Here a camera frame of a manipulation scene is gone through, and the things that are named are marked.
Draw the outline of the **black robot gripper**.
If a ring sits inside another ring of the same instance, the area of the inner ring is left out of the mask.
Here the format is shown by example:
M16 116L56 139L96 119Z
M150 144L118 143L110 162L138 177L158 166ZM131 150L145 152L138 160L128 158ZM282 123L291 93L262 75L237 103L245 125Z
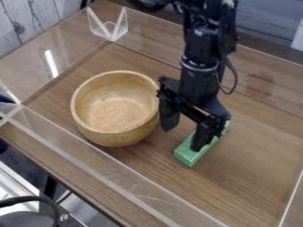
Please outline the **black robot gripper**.
M161 124L162 129L169 132L178 126L181 115L186 115L197 123L191 149L199 152L215 136L222 136L225 124L231 119L218 93L233 93L223 89L222 84L225 70L233 66L229 58L209 65L195 65L182 58L181 64L179 79L166 75L159 77Z

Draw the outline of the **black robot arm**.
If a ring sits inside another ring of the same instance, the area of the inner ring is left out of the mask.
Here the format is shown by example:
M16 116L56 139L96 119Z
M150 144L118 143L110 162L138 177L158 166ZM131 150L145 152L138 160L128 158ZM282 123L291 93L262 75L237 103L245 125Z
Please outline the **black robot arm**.
M223 135L231 120L218 94L225 91L225 71L235 69L229 54L237 50L238 0L128 1L146 12L158 12L167 5L182 9L182 75L178 79L166 75L159 78L161 123L166 131L178 126L182 115L197 123L190 149L198 152Z

